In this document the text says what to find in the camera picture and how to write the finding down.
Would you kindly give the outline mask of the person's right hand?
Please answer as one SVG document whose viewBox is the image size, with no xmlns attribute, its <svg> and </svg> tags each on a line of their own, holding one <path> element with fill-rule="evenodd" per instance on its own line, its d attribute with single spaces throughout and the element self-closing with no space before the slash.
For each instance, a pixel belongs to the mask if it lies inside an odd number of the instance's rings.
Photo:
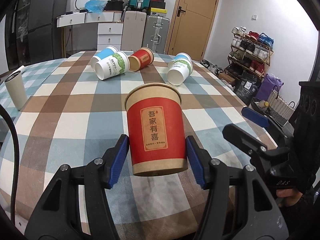
<svg viewBox="0 0 320 240">
<path fill-rule="evenodd" d="M 279 207 L 282 207 L 295 205 L 298 203 L 303 194 L 296 189 L 283 189 L 277 190 L 276 195 L 278 198 L 282 199 L 278 204 Z"/>
</svg>

